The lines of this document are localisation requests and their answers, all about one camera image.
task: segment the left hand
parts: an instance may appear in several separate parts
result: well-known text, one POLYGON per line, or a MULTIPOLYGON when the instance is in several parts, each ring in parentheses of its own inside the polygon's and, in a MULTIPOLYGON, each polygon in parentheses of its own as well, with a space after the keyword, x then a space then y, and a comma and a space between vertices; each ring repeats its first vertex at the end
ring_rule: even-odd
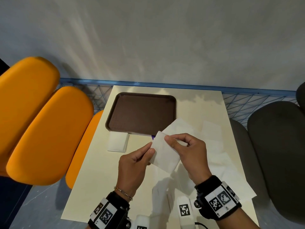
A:
MULTIPOLYGON (((126 192, 130 197, 135 195, 135 192, 142 184, 146 166, 155 153, 155 149, 150 148, 151 145, 152 142, 149 142, 142 148, 121 156, 119 160, 119 174, 116 187, 126 192)), ((120 191, 116 190, 115 192, 126 201, 130 201, 130 199, 120 191)))

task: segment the brown tray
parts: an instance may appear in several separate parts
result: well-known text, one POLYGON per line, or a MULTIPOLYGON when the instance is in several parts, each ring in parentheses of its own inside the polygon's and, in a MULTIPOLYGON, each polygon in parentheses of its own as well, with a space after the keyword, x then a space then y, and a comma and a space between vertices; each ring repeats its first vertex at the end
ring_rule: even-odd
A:
POLYGON ((121 92, 105 126, 109 131, 156 135, 176 119, 176 103, 173 96, 121 92))

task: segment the table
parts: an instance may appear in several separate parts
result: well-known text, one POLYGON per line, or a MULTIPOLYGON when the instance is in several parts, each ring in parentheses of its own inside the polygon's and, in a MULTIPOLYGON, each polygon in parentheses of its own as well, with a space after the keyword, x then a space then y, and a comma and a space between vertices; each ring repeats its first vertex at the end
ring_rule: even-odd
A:
MULTIPOLYGON (((172 95, 177 100, 177 118, 184 119, 199 131, 203 120, 220 125, 225 151, 239 173, 245 177, 220 91, 114 86, 63 211, 62 219, 88 222, 97 204, 113 190, 116 184, 118 161, 122 154, 107 151, 109 131, 105 128, 105 122, 114 99, 120 92, 172 95)), ((151 136, 130 135, 126 153, 137 150, 151 141, 151 136)), ((138 214, 154 217, 151 221, 156 225, 151 225, 151 228, 180 228, 177 212, 173 210, 170 213, 166 193, 162 191, 167 187, 167 192, 173 191, 175 185, 175 181, 168 173, 154 165, 148 166, 145 179, 130 203, 128 216, 131 219, 135 219, 138 214)), ((244 203, 243 210, 258 225, 252 201, 244 203)), ((218 228, 213 220, 202 218, 200 222, 204 222, 209 229, 218 228)))

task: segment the dark gray cushion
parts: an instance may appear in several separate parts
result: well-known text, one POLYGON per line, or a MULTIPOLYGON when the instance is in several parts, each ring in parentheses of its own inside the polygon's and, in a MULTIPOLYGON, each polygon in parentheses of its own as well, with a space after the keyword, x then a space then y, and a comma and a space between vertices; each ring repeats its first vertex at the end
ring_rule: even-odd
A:
POLYGON ((297 89, 296 100, 298 101, 298 104, 302 108, 303 112, 305 112, 305 82, 297 89))
POLYGON ((265 185, 264 176, 258 163, 256 153, 248 132, 241 123, 230 119, 232 131, 237 145, 242 167, 245 172, 246 180, 257 194, 253 198, 254 207, 267 206, 270 198, 265 185))
POLYGON ((274 102, 255 111, 247 126, 274 206, 304 223, 305 115, 291 102, 274 102))

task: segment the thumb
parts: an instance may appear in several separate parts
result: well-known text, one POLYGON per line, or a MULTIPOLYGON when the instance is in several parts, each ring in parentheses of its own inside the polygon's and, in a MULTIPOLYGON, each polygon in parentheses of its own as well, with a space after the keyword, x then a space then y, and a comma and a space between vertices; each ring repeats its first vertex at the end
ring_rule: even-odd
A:
POLYGON ((185 148, 184 146, 180 145, 176 139, 174 139, 171 136, 166 135, 164 137, 164 140, 166 141, 166 143, 172 147, 174 150, 176 150, 178 152, 178 154, 180 155, 183 151, 183 149, 185 148))
POLYGON ((151 158, 153 157, 153 155, 155 154, 155 149, 150 148, 142 157, 141 162, 145 163, 145 165, 148 165, 149 161, 151 160, 151 158))

